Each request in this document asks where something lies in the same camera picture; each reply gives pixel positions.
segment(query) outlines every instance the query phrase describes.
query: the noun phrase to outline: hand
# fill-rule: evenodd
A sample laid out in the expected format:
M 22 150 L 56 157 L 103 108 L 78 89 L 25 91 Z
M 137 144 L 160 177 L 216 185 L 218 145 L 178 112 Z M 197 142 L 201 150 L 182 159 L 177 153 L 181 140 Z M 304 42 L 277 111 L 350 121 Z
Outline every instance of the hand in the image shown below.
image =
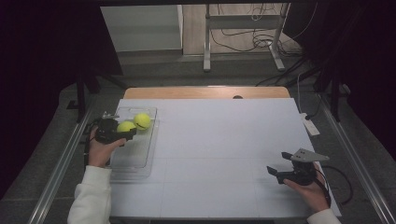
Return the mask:
M 103 144 L 95 140 L 95 133 L 98 128 L 94 127 L 92 128 L 91 134 L 90 134 L 90 156 L 89 156 L 89 161 L 88 164 L 90 166 L 97 166 L 97 167 L 102 167 L 104 168 L 106 166 L 106 162 L 108 159 L 110 159 L 111 152 L 116 149 L 116 147 L 120 147 L 125 144 L 126 139 L 121 138 L 115 142 L 112 142 L 110 144 Z
M 318 170 L 319 167 L 315 162 L 314 165 Z M 324 185 L 323 176 L 319 172 L 317 172 L 317 174 L 318 180 Z M 314 182 L 308 186 L 301 186 L 288 179 L 284 179 L 283 183 L 299 192 L 303 196 L 305 202 L 314 210 L 315 213 L 329 208 L 329 205 L 327 205 L 326 199 L 324 197 L 323 190 L 318 186 L 317 183 Z

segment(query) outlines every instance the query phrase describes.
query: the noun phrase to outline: metal frame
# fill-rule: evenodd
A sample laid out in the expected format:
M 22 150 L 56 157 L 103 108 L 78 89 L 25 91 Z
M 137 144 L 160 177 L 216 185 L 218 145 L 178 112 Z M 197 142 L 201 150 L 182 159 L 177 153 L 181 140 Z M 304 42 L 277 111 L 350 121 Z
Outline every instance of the metal frame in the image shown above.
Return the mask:
M 395 224 L 395 217 L 390 211 L 389 205 L 384 196 L 382 195 L 381 191 L 379 190 L 378 185 L 368 173 L 366 167 L 363 164 L 363 161 L 357 153 L 357 150 L 353 146 L 352 142 L 349 140 L 343 126 L 340 122 L 337 122 L 332 116 L 332 112 L 329 109 L 329 102 L 325 97 L 323 97 L 322 100 L 325 104 L 325 106 L 322 107 L 322 110 L 325 112 L 328 121 L 332 125 L 332 128 L 337 135 L 337 138 L 340 141 L 341 145 L 343 146 L 349 162 L 352 165 L 352 168 L 354 169 L 359 181 L 361 182 L 361 185 L 366 191 L 379 218 L 384 224 Z
M 91 116 L 92 108 L 95 102 L 96 95 L 93 95 L 91 101 L 89 102 L 85 116 L 82 118 L 82 121 L 76 125 L 72 136 L 64 148 L 64 153 L 61 155 L 55 168 L 53 169 L 49 181 L 47 182 L 46 187 L 44 187 L 44 190 L 38 199 L 35 209 L 33 210 L 33 213 L 27 223 L 36 224 L 44 222 L 47 213 L 50 210 L 53 199 L 55 198 L 56 192 L 58 191 L 58 188 L 64 179 L 64 174 L 66 173 L 67 167 L 69 166 L 73 154 L 75 153 L 76 147 L 79 143 L 79 138 L 84 133 L 85 126 Z
M 290 3 L 284 3 L 280 15 L 260 15 L 262 18 L 258 21 L 253 21 L 249 15 L 216 15 L 211 16 L 209 12 L 209 4 L 206 4 L 205 14 L 205 43 L 204 43 L 204 71 L 210 71 L 210 30 L 215 29 L 276 29 L 274 40 L 268 41 L 268 49 L 274 58 L 276 68 L 278 71 L 285 71 L 285 65 L 279 57 L 277 52 L 277 42 L 282 33 L 283 25 L 285 23 L 286 14 L 288 12 Z

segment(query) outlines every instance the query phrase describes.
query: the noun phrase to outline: floor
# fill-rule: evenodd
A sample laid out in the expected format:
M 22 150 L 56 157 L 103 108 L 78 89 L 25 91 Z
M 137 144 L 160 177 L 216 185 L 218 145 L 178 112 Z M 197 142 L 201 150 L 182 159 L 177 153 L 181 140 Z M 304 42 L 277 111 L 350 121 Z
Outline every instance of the floor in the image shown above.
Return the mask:
M 282 4 L 219 4 L 210 5 L 210 15 L 251 15 L 253 20 L 264 20 L 258 15 L 279 15 Z M 199 55 L 204 53 L 205 43 L 205 5 L 183 6 L 183 54 Z M 210 36 L 211 53 L 230 52 L 265 52 L 268 51 L 264 41 L 267 36 L 274 35 L 275 30 L 212 30 Z M 295 49 L 298 45 L 286 35 L 281 35 L 280 40 L 284 48 Z
M 254 86 L 268 77 L 279 75 L 276 70 L 271 55 L 266 51 L 261 53 L 246 54 L 217 54 L 212 57 L 212 69 L 210 73 L 203 71 L 202 52 L 195 51 L 203 49 L 191 48 L 191 56 L 180 53 L 164 53 L 138 55 L 123 53 L 120 55 L 120 63 L 124 72 L 119 80 L 129 86 L 150 87 L 150 86 L 207 86 L 207 85 L 228 85 L 228 86 Z M 297 58 L 284 58 L 287 67 L 293 65 Z M 301 71 L 310 67 L 307 63 L 294 73 L 286 77 L 286 80 L 295 78 Z M 123 90 L 111 82 L 98 78 L 101 84 L 101 92 L 98 94 L 87 94 L 87 99 L 96 97 L 98 100 L 92 106 L 91 119 L 99 117 L 104 110 L 114 111 L 118 100 L 122 98 Z M 317 94 L 312 89 L 312 83 L 316 80 L 313 76 L 300 83 L 299 86 L 289 88 L 290 95 L 296 100 L 296 104 L 301 106 L 301 110 L 308 114 L 315 113 L 320 105 L 318 114 L 312 118 L 317 125 L 320 136 L 312 137 L 311 141 L 314 149 L 322 154 L 331 157 L 328 165 L 342 170 L 354 189 L 352 200 L 341 205 L 349 195 L 349 189 L 345 179 L 333 170 L 325 170 L 328 177 L 335 200 L 339 204 L 343 214 L 340 217 L 342 223 L 381 223 L 375 211 L 371 198 L 368 196 L 363 184 L 360 182 L 356 171 L 351 165 L 346 151 L 339 141 L 336 132 L 330 125 L 326 116 L 326 106 L 321 102 Z M 262 85 L 271 85 L 274 79 L 264 82 Z M 46 187 L 51 172 L 62 156 L 65 146 L 69 142 L 73 131 L 76 129 L 78 112 L 67 109 L 71 101 L 77 100 L 76 86 L 65 88 L 59 96 L 59 106 L 54 114 L 52 122 L 43 135 L 40 143 L 35 149 L 31 159 L 26 163 L 24 169 L 15 180 L 7 195 L 0 202 L 0 220 L 4 223 L 26 223 L 35 206 L 40 199 L 40 195 Z M 353 110 L 347 104 L 347 98 L 340 99 L 341 123 L 355 148 L 371 178 L 375 181 L 382 195 L 389 204 L 393 214 L 396 212 L 396 163 L 364 126 Z M 74 201 L 74 190 L 83 175 L 83 145 L 79 144 L 64 174 L 63 181 L 56 190 L 53 202 L 46 216 L 44 223 L 66 223 L 69 208 Z M 148 220 L 112 220 L 113 223 L 149 223 Z M 151 221 L 153 223 L 177 223 L 176 221 Z M 261 221 L 240 220 L 238 223 L 262 223 Z M 209 221 L 195 221 L 193 223 L 213 223 Z M 275 220 L 276 224 L 302 224 L 303 218 Z

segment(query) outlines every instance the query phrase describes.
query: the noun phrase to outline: yellow tennis ball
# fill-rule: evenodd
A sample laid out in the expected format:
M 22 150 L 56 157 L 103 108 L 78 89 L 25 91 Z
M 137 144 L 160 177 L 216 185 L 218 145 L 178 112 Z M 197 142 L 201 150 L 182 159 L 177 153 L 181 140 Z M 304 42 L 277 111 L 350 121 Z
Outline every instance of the yellow tennis ball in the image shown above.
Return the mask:
M 129 132 L 131 131 L 131 129 L 136 128 L 136 126 L 134 126 L 134 123 L 129 121 L 129 120 L 125 120 L 123 122 L 121 122 L 119 124 L 119 126 L 117 127 L 117 133 L 124 133 L 124 132 Z
M 148 114 L 140 113 L 134 116 L 134 126 L 138 130 L 146 130 L 151 123 L 151 119 Z

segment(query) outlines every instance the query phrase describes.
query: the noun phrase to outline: metal stand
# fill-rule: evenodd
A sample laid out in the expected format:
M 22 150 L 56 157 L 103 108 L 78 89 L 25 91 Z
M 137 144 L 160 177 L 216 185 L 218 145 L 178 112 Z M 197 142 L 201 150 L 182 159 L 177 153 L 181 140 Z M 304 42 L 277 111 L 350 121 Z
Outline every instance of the metal stand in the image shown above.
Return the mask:
M 289 3 L 285 3 L 282 7 L 280 15 L 257 15 L 262 17 L 260 20 L 254 21 L 251 15 L 216 15 L 211 16 L 209 12 L 209 4 L 206 4 L 205 14 L 205 50 L 204 50 L 204 71 L 210 71 L 210 30 L 216 29 L 276 29 L 274 40 L 270 43 L 269 50 L 276 63 L 278 71 L 285 71 L 285 66 L 277 52 L 277 42 L 282 33 L 285 23 L 286 14 L 288 12 Z

